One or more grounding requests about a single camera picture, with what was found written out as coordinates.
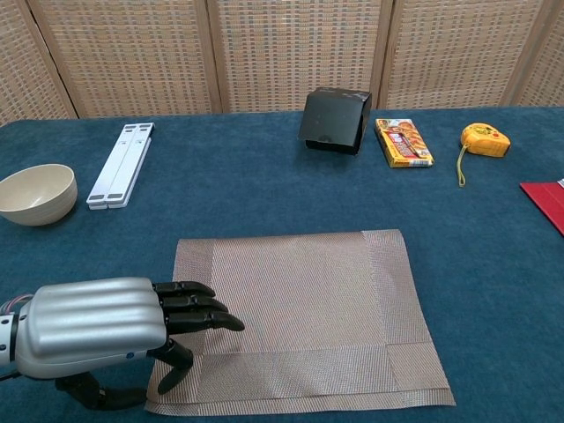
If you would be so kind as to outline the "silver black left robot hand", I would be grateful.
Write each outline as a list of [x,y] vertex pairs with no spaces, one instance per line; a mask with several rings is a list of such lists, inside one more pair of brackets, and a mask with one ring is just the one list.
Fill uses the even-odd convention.
[[1,363],[12,376],[53,380],[87,409],[120,410],[143,402],[142,389],[111,390],[97,368],[151,357],[171,367],[163,395],[191,370],[190,349],[174,336],[208,329],[242,331],[243,322],[196,281],[153,283],[122,277],[39,288],[17,312],[1,314]]

